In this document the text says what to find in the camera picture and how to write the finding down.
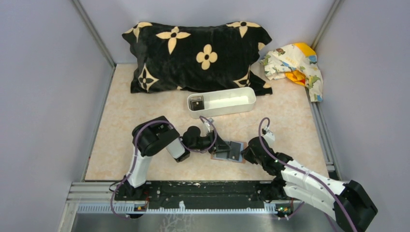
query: wire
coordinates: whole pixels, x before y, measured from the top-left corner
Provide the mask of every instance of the wire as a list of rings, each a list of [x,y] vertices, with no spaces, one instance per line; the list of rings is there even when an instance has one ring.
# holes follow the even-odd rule
[[[333,224],[332,220],[330,219],[329,215],[324,213],[324,216],[326,217],[327,221],[329,222],[330,226],[332,227],[334,232],[337,232],[336,226]]]
[[[119,182],[121,182],[121,180],[117,180],[116,182],[110,184],[110,187],[108,187],[108,190],[110,190],[111,192],[114,192],[114,190],[112,190],[111,187],[114,186],[115,184],[118,184]]]
[[[206,148],[206,149],[204,149],[204,150],[193,150],[193,149],[190,149],[190,148],[188,148],[187,146],[185,146],[185,144],[183,144],[182,142],[181,142],[181,144],[182,144],[182,146],[183,146],[185,149],[187,149],[188,151],[191,151],[191,152],[199,152],[199,153],[205,153],[205,152],[207,152],[209,149],[211,149],[211,148],[214,146],[214,144],[216,143],[218,133],[217,133],[217,129],[215,128],[214,124],[213,124],[211,121],[209,121],[206,117],[204,117],[204,116],[199,116],[199,119],[200,119],[202,122],[204,122],[204,120],[207,121],[207,122],[212,126],[212,128],[214,129],[214,135],[215,135],[214,141],[211,143],[211,145],[210,145],[208,148]]]
[[[279,160],[278,158],[276,158],[274,155],[272,155],[272,154],[269,152],[269,150],[266,148],[266,146],[265,146],[264,143],[263,143],[262,134],[261,134],[262,124],[263,124],[263,122],[264,122],[265,120],[268,120],[268,126],[269,126],[269,124],[270,124],[270,119],[267,118],[267,117],[265,117],[265,118],[263,118],[263,119],[261,120],[261,122],[259,123],[259,131],[258,131],[259,141],[261,142],[261,145],[262,145],[262,147],[264,148],[265,152],[266,152],[270,157],[272,157],[274,160],[277,160],[280,164],[282,164],[282,165],[284,165],[284,166],[286,166],[286,167],[289,167],[289,168],[291,168],[291,169],[294,169],[295,171],[298,171],[298,172],[300,172],[300,173],[302,173],[302,174],[306,174],[305,171],[303,171],[303,170],[301,170],[301,169],[299,169],[299,168],[296,168],[296,167],[294,167],[294,166],[292,166],[292,165],[290,165],[290,164],[287,164],[287,163],[285,163],[285,162]],[[351,227],[351,229],[353,230],[353,232],[357,232],[357,229],[356,229],[356,227],[354,226],[354,223],[353,223],[353,221],[351,220],[351,218],[350,218],[348,212],[346,211],[345,207],[343,207],[343,204],[340,202],[340,200],[337,198],[337,196],[332,192],[332,190],[327,186],[327,184],[325,184],[325,183],[324,183],[323,181],[321,181],[319,178],[315,177],[314,175],[312,175],[312,174],[310,174],[310,173],[308,173],[307,175],[308,175],[309,177],[313,178],[314,180],[316,180],[319,184],[321,184],[321,185],[330,193],[330,195],[332,195],[332,197],[335,199],[336,203],[340,206],[340,209],[341,209],[341,211],[343,212],[344,216],[346,217],[347,221],[349,222],[350,227]]]
[[[187,148],[187,147],[182,143],[182,141],[180,141],[181,144],[182,144],[182,146],[183,146],[185,149],[187,149],[187,150],[189,150],[189,151],[192,151],[192,152],[203,152],[203,151],[207,151],[207,150],[211,149],[212,146],[213,146],[213,145],[215,144],[215,142],[217,141],[218,132],[217,132],[217,129],[215,128],[214,124],[212,124],[212,122],[209,121],[209,120],[208,120],[206,117],[204,117],[204,116],[199,116],[199,118],[201,119],[202,122],[203,122],[203,120],[205,120],[205,121],[207,121],[207,122],[212,126],[212,128],[214,129],[215,139],[214,139],[214,141],[211,143],[211,145],[210,145],[208,148],[206,148],[206,149],[204,149],[204,150],[202,150],[202,151],[197,151],[197,150],[189,149],[189,148]],[[118,189],[125,183],[125,181],[128,180],[128,178],[129,178],[129,177],[132,175],[132,173],[134,172],[135,165],[136,165],[136,163],[137,163],[137,157],[138,157],[138,156],[137,156],[137,155],[138,155],[138,146],[137,146],[137,145],[138,145],[138,139],[140,138],[142,131],[145,130],[147,127],[151,126],[152,124],[156,124],[156,123],[165,123],[165,124],[168,124],[168,125],[170,125],[171,127],[175,128],[175,127],[172,125],[172,123],[170,123],[169,121],[165,121],[165,120],[155,120],[155,121],[152,121],[152,122],[148,122],[147,124],[145,124],[145,125],[138,131],[138,133],[137,133],[137,135],[136,135],[136,137],[135,137],[135,140],[134,140],[134,146],[135,146],[134,156],[135,156],[135,158],[133,159],[132,166],[131,166],[131,169],[130,169],[130,173],[129,173],[128,175],[126,175],[126,176],[124,177],[124,179],[122,179],[122,180],[120,181],[120,183],[117,185],[116,189],[113,191],[113,194],[111,195],[111,199],[110,199],[111,212],[113,212],[113,214],[114,214],[115,216],[119,217],[119,218],[129,219],[128,217],[123,217],[123,216],[121,216],[121,215],[119,215],[119,214],[117,214],[117,213],[115,212],[115,210],[114,210],[114,197],[115,197],[115,194],[116,194],[116,192],[118,191]]]

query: cream flower print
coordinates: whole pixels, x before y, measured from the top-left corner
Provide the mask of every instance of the cream flower print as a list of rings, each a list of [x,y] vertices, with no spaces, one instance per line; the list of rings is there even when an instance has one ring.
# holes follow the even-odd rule
[[[211,63],[215,63],[217,59],[218,55],[216,52],[212,51],[212,46],[210,44],[204,46],[204,52],[199,52],[196,55],[196,61],[202,63],[201,67],[203,70],[209,69]]]
[[[142,70],[141,75],[138,77],[138,82],[140,83],[141,88],[145,89],[147,92],[151,85],[155,82],[159,81],[159,79],[153,77],[146,68],[146,64],[144,64],[144,68]]]
[[[249,72],[250,72],[250,66],[248,68],[248,71],[246,72],[245,76],[242,77],[241,79],[238,79],[234,81],[239,87],[246,87],[249,86]]]
[[[186,33],[186,32],[179,32],[179,28],[174,27],[171,30],[171,32],[166,31],[166,32],[158,33],[157,37],[163,40],[168,40],[168,51],[169,51],[169,54],[171,54],[176,46],[176,40],[187,38],[190,35],[191,34]]]
[[[152,24],[148,22],[139,22],[137,25],[135,25],[135,27],[129,29],[125,33],[128,34],[131,31],[133,31],[135,37],[137,38],[137,43],[138,43],[138,36],[140,35],[140,28],[147,27],[147,26],[152,26]]]
[[[260,28],[256,23],[251,23],[251,22],[244,22],[244,21],[239,21],[239,22],[234,22],[227,24],[229,27],[234,27],[234,28],[239,28],[239,33],[241,33],[241,38],[246,34],[248,31],[248,27],[253,27],[253,28]]]

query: reflective floor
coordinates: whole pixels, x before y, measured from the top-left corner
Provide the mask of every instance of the reflective floor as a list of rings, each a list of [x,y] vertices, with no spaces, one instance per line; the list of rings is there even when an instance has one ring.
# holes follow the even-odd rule
[[[273,216],[259,214],[159,214],[143,215],[139,219],[132,220],[123,220],[112,214],[77,214],[72,230],[72,232],[122,231],[332,232],[333,230],[321,211],[306,204],[289,221],[278,221]]]

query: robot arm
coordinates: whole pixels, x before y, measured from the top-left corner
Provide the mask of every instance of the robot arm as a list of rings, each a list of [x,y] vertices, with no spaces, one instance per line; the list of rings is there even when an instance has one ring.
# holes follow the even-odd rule
[[[265,130],[263,136],[263,143],[269,152],[278,160],[303,170],[306,174],[272,159],[263,149],[259,137],[255,137],[249,141],[248,147],[242,152],[244,159],[261,165],[270,175],[276,176],[271,183],[271,188],[263,189],[261,195],[277,199],[287,197],[300,199],[332,217],[344,231],[351,232],[351,226],[333,195],[310,176],[312,175],[324,182],[336,195],[359,232],[368,228],[378,210],[359,183],[353,180],[345,183],[324,177],[304,167],[286,154],[275,153],[267,143],[267,141],[274,141],[269,133],[271,133],[269,130]]]
[[[166,117],[161,116],[135,127],[132,131],[133,144],[135,144],[135,137],[140,129],[153,121],[168,120]],[[179,140],[179,133],[167,123],[154,123],[145,128],[141,132],[137,146],[133,149],[130,169],[127,172],[127,175],[131,174],[127,182],[133,188],[138,188],[145,184],[146,173],[148,172],[152,157],[162,149],[166,148],[177,162],[181,162],[190,156],[190,152],[182,146]],[[132,170],[134,159],[137,160],[135,168]]]

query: black square object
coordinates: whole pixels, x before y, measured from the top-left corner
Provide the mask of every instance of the black square object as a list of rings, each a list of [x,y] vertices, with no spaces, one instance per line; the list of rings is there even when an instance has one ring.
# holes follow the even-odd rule
[[[241,154],[241,144],[231,141],[231,150],[228,154],[228,159],[239,161]]]
[[[191,110],[192,111],[205,109],[204,99],[203,99],[202,96],[190,98],[190,103],[191,103]]]

